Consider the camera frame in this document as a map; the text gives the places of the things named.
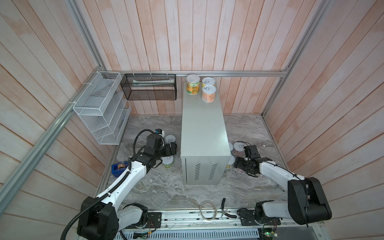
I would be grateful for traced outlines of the tall yellow peach can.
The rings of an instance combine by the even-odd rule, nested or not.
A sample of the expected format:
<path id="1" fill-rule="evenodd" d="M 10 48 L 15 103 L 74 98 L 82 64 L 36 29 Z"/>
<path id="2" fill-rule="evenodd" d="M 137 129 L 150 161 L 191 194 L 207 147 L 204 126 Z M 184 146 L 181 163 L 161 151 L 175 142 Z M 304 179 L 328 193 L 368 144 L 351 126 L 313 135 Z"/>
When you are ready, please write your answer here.
<path id="1" fill-rule="evenodd" d="M 187 93 L 190 95 L 198 94 L 200 90 L 200 80 L 201 78 L 198 75 L 190 74 L 186 77 L 187 80 Z"/>

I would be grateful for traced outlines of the pink label can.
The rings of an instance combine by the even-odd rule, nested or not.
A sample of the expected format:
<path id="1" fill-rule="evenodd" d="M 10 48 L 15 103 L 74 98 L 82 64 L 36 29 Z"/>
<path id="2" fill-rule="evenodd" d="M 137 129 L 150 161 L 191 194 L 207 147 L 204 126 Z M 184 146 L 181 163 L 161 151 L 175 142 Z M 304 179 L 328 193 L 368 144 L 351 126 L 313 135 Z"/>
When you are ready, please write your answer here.
<path id="1" fill-rule="evenodd" d="M 205 85 L 202 88 L 202 100 L 205 103 L 212 103 L 216 97 L 217 88 L 212 85 Z"/>

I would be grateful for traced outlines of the yellow label can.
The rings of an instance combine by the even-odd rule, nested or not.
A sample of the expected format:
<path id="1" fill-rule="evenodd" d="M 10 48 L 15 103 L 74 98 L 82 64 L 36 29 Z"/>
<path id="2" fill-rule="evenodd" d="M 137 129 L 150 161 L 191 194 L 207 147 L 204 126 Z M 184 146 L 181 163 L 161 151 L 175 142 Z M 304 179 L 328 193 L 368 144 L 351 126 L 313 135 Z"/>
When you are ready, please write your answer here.
<path id="1" fill-rule="evenodd" d="M 215 86 L 216 80 L 210 77 L 202 79 L 202 86 Z"/>

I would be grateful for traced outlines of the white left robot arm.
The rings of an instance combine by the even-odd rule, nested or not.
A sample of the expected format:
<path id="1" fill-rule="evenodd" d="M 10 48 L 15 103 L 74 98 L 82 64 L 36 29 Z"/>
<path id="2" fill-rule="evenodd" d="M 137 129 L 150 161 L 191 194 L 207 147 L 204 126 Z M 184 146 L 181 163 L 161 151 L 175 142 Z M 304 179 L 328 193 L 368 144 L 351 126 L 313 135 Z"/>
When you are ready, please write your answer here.
<path id="1" fill-rule="evenodd" d="M 103 192 L 95 198 L 87 197 L 81 211 L 64 228 L 64 240 L 74 223 L 78 223 L 77 234 L 88 240 L 112 240 L 124 228 L 147 222 L 147 208 L 133 203 L 120 210 L 125 197 L 133 187 L 153 168 L 162 163 L 164 157 L 177 153 L 177 144 L 165 141 L 161 129 L 149 130 L 147 143 L 138 152 L 133 152 L 128 167 Z"/>

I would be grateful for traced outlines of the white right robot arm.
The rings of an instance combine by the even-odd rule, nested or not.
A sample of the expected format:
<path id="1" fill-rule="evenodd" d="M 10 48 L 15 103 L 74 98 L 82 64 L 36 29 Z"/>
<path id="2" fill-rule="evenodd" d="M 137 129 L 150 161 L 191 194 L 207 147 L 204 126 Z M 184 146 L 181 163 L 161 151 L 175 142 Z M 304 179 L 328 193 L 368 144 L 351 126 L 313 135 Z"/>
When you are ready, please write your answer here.
<path id="1" fill-rule="evenodd" d="M 307 225 L 332 218 L 331 207 L 318 179 L 297 175 L 269 158 L 262 158 L 255 145 L 246 143 L 244 152 L 243 158 L 236 159 L 235 168 L 243 170 L 251 177 L 268 177 L 288 194 L 286 201 L 267 200 L 256 203 L 256 223 L 291 219 L 298 225 Z"/>

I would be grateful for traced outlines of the left floor can far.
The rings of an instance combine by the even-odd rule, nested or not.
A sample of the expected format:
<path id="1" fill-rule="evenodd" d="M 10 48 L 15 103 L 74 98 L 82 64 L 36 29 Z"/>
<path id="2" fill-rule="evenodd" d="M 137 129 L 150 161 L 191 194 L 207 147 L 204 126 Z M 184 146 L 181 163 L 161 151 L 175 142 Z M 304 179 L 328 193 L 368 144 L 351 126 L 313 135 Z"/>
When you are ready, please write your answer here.
<path id="1" fill-rule="evenodd" d="M 166 144 L 175 143 L 176 137 L 174 135 L 167 135 L 165 137 L 165 142 L 166 142 Z"/>

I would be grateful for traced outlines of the floor can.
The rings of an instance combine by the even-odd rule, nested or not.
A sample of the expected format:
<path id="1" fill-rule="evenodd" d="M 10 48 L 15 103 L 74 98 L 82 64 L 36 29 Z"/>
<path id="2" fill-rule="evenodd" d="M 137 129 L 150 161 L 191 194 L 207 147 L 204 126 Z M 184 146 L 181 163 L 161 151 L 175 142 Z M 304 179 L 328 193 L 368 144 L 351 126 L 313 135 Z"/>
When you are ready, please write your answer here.
<path id="1" fill-rule="evenodd" d="M 235 162 L 236 162 L 236 158 L 233 155 L 231 155 L 229 158 L 229 161 L 227 163 L 226 169 L 229 170 L 229 169 L 233 168 Z"/>
<path id="2" fill-rule="evenodd" d="M 162 164 L 165 169 L 172 168 L 172 166 L 174 165 L 174 157 L 173 156 L 163 157 Z"/>
<path id="3" fill-rule="evenodd" d="M 166 144 L 175 143 L 176 137 L 174 135 L 167 135 L 165 137 L 165 142 L 166 142 Z"/>

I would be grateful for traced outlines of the white lid can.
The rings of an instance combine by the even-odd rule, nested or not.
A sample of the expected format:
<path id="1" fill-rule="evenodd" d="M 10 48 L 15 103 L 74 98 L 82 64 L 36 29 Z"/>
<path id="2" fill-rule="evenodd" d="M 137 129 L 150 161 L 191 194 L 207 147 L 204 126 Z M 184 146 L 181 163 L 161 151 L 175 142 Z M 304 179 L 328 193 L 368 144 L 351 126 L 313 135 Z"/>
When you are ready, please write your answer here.
<path id="1" fill-rule="evenodd" d="M 245 157 L 245 150 L 244 150 L 244 147 L 245 147 L 245 144 L 243 142 L 235 142 L 233 144 L 234 148 L 233 148 L 233 155 L 235 157 Z"/>

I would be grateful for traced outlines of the left floor can near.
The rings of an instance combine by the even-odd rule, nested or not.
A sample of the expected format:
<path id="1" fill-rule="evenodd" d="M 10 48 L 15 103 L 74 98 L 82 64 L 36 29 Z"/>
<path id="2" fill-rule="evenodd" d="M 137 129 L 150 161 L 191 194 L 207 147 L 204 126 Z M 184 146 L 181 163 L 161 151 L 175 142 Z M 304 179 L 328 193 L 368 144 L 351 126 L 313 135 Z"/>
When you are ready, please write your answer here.
<path id="1" fill-rule="evenodd" d="M 165 169 L 172 168 L 172 166 L 174 165 L 174 157 L 173 156 L 163 157 L 162 164 Z"/>

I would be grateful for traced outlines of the blue tape dispenser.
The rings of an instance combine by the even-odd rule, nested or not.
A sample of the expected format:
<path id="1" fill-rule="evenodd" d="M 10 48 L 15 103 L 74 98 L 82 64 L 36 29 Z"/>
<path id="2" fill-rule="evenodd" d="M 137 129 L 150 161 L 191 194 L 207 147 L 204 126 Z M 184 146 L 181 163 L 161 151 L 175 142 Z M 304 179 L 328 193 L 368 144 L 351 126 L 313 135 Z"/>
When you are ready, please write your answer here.
<path id="1" fill-rule="evenodd" d="M 111 166 L 111 173 L 115 178 L 118 178 L 130 164 L 128 162 L 120 162 Z"/>

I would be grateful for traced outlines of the grey metal cabinet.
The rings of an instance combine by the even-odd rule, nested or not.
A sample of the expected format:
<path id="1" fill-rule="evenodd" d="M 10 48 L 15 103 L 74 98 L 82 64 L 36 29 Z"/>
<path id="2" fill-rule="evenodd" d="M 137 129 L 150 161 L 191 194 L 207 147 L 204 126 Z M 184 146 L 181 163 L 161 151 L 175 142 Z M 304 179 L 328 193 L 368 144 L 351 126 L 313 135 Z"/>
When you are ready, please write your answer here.
<path id="1" fill-rule="evenodd" d="M 231 157 L 219 94 L 205 103 L 202 91 L 187 93 L 183 84 L 180 155 L 185 185 L 219 184 Z"/>

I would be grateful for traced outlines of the clear tape roll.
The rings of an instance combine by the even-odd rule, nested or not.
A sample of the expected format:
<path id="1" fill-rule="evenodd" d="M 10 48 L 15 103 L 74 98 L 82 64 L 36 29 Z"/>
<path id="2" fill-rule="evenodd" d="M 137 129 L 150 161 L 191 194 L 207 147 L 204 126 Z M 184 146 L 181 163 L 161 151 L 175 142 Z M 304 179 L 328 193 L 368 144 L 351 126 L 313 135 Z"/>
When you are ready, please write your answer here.
<path id="1" fill-rule="evenodd" d="M 211 201 L 204 201 L 199 207 L 200 217 L 204 221 L 213 221 L 218 215 L 218 209 L 216 205 Z"/>

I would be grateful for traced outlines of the black handled pliers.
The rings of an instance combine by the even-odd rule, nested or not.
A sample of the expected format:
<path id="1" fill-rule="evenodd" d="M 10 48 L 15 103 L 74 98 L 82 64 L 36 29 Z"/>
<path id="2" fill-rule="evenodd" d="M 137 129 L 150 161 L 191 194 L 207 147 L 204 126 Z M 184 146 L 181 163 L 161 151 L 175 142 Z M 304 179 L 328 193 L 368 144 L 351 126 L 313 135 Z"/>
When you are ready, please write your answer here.
<path id="1" fill-rule="evenodd" d="M 226 216 L 227 218 L 230 218 L 230 219 L 236 219 L 237 218 L 236 215 L 232 215 L 228 213 L 228 211 L 225 209 L 225 202 L 226 202 L 226 198 L 223 198 L 221 202 L 222 217 Z"/>

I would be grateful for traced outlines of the black mesh wall basket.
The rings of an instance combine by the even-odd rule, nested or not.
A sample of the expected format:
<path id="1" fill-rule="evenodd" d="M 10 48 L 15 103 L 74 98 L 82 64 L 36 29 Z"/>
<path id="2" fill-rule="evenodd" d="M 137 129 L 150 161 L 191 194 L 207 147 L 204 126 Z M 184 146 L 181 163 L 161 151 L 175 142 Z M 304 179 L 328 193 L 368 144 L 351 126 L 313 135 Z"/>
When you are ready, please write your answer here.
<path id="1" fill-rule="evenodd" d="M 175 101 L 174 74 L 124 74 L 120 86 L 129 101 Z"/>

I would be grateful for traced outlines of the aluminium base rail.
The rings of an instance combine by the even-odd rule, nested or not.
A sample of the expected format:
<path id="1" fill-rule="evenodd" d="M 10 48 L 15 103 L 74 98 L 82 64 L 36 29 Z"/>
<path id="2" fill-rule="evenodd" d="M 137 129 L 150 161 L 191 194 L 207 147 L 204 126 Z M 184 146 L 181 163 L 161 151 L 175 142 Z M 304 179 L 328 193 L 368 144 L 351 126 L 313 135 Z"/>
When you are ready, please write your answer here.
<path id="1" fill-rule="evenodd" d="M 222 217 L 204 221 L 199 209 L 149 210 L 144 227 L 126 227 L 116 240 L 329 240 L 324 222 L 298 225 L 293 220 L 270 220 L 258 224 L 252 209 L 228 209 L 236 219 Z"/>

